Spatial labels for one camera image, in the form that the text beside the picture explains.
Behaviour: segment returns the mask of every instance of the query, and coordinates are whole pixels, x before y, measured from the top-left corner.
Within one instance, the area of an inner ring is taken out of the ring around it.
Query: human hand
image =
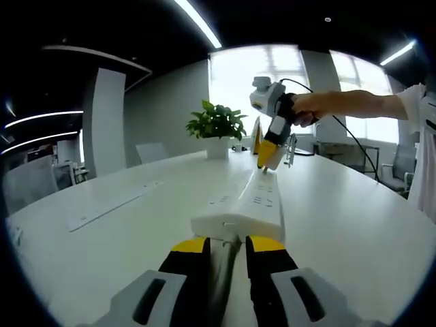
[[[296,94],[292,96],[292,101],[294,101],[292,109],[297,114],[295,125],[307,127],[314,118],[321,119],[328,114],[325,106],[325,93]]]

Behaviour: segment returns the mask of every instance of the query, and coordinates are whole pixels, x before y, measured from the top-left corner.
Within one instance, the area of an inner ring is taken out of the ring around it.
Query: white table
[[[110,299],[173,245],[191,238],[190,218],[255,168],[249,153],[229,161],[194,153],[97,178],[52,194],[11,217],[23,229],[19,252],[29,278],[63,324],[90,323]],[[412,299],[436,252],[436,225],[369,177],[323,157],[296,157],[277,170],[286,248],[343,292],[364,319],[392,323]],[[147,181],[152,192],[69,233],[65,218]],[[241,247],[224,326],[256,326]]]

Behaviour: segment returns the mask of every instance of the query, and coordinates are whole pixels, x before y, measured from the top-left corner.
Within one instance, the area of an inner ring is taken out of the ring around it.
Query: black ceiling
[[[190,2],[224,48],[298,44],[309,50],[348,52],[379,63],[413,37],[431,52],[436,44],[432,35],[435,24],[426,14],[424,1],[413,1],[413,4],[348,1],[346,5],[335,4],[338,1],[307,0]],[[135,57],[136,63],[153,70],[153,77],[205,59],[213,50],[173,0],[15,1],[3,6],[2,12],[2,125],[14,118],[5,109],[7,99],[18,118],[73,110],[81,107],[84,88],[98,67],[126,72],[127,85],[143,74],[138,69],[91,55],[42,52],[42,46],[64,44],[127,60]],[[330,17],[332,22],[325,22],[325,17]],[[413,52],[386,69],[406,85],[424,78],[420,61]],[[61,117],[23,124],[22,128],[19,125],[3,134],[14,132],[17,140],[25,140],[47,134],[48,129],[51,134],[80,129],[81,120],[76,116]]]

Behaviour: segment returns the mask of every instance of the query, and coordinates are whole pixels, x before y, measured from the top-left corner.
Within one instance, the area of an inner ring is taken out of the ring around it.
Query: green plant
[[[202,101],[202,105],[203,112],[191,112],[197,119],[186,125],[189,135],[195,135],[196,138],[233,136],[238,140],[243,138],[243,134],[247,135],[241,121],[247,115],[240,114],[240,110],[231,111],[228,107],[214,106],[206,100]]]

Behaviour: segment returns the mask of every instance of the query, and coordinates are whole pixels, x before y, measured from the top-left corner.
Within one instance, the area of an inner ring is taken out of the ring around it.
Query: window
[[[80,163],[84,163],[84,152],[83,152],[83,129],[79,133],[79,151],[80,151]]]
[[[309,86],[309,80],[300,51],[296,46],[267,45],[248,46],[223,50],[211,54],[209,96],[213,104],[222,104],[232,110],[240,110],[248,117],[243,119],[249,136],[255,120],[260,116],[264,132],[271,118],[251,107],[249,96],[255,76],[268,76],[272,82],[291,78]],[[304,87],[283,81],[287,93],[307,93]],[[298,134],[312,134],[313,126],[293,127]]]
[[[392,94],[382,68],[362,59],[330,51],[342,91],[365,90],[376,95]],[[398,121],[394,118],[346,117],[347,127],[357,138],[398,143]]]

